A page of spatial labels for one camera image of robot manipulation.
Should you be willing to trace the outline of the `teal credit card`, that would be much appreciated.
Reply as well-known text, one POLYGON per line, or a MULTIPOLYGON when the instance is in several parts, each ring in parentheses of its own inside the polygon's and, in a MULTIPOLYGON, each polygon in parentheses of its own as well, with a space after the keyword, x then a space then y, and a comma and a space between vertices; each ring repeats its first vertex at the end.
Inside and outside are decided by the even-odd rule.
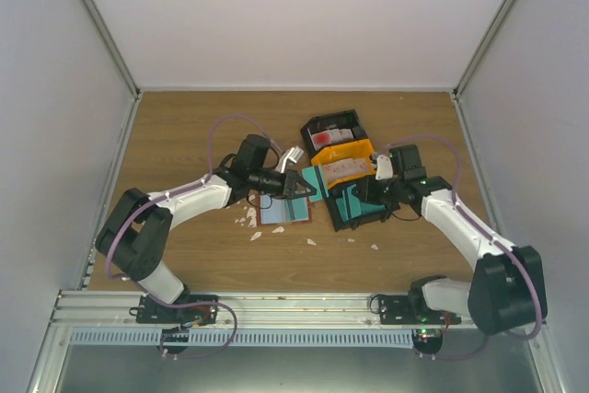
POLYGON ((328 199, 329 189, 322 166, 311 166, 302 170, 303 178, 315 190, 315 194, 308 197, 310 202, 320 202, 328 199))
POLYGON ((286 219, 291 223, 309 220, 307 199, 287 200, 285 202, 286 219))

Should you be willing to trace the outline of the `brown leather card holder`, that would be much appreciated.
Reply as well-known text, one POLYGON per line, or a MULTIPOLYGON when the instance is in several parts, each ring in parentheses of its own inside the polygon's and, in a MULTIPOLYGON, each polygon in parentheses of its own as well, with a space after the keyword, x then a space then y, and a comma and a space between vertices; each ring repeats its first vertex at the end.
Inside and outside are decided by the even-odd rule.
POLYGON ((257 221, 260 225, 285 225, 312 221, 307 198, 281 200, 262 194, 257 197, 255 206, 258 210, 257 221))

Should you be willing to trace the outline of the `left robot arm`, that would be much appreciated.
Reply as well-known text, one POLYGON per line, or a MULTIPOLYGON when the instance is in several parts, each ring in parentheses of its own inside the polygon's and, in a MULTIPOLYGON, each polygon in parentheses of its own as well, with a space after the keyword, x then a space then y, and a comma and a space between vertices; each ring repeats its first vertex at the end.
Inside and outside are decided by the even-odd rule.
POLYGON ((229 207, 252 191, 277 200, 313 196, 315 187, 291 168, 304 151, 294 146, 265 165, 271 141, 250 134, 238 150, 225 156, 217 168, 193 182, 168 191, 145 193, 131 188, 123 193, 96 239, 96 249, 111 267, 155 298, 158 313, 170 323, 189 315, 188 287, 165 264, 163 255, 172 229, 199 215, 229 207))

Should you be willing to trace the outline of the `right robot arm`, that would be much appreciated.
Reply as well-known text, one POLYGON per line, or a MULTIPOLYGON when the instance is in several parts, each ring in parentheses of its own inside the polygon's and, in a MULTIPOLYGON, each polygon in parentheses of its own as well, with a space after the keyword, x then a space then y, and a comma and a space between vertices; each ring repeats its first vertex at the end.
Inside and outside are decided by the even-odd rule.
POLYGON ((444 178, 428 176, 414 144, 393 145, 370 157, 375 174, 361 180, 357 196, 391 211, 409 206, 454 245, 473 271, 470 282, 431 276, 412 283, 411 319, 427 324, 440 312, 470 318, 486 336, 517 334, 534 339, 548 314, 540 254, 502 237, 474 214, 444 178))

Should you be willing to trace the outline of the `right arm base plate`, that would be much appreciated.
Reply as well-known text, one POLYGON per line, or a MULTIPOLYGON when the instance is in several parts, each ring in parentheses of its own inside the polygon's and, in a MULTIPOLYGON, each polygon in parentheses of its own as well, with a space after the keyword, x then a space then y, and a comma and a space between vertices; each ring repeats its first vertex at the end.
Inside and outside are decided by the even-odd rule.
POLYGON ((421 298, 413 295, 374 295, 370 309, 378 314, 381 325, 445 326, 461 323, 457 315, 432 310, 421 298))

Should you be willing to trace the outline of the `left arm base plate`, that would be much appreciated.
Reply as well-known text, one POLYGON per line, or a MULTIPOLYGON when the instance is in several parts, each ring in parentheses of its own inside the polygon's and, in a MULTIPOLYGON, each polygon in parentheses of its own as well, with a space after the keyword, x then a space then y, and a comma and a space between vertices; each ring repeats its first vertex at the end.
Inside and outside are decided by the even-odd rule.
POLYGON ((169 308, 155 302, 148 296, 142 296, 139 305, 131 307, 129 314, 139 324, 195 324, 204 326, 214 324, 217 316, 219 301, 216 295, 188 295, 179 299, 179 304, 194 304, 197 306, 182 309, 169 308))

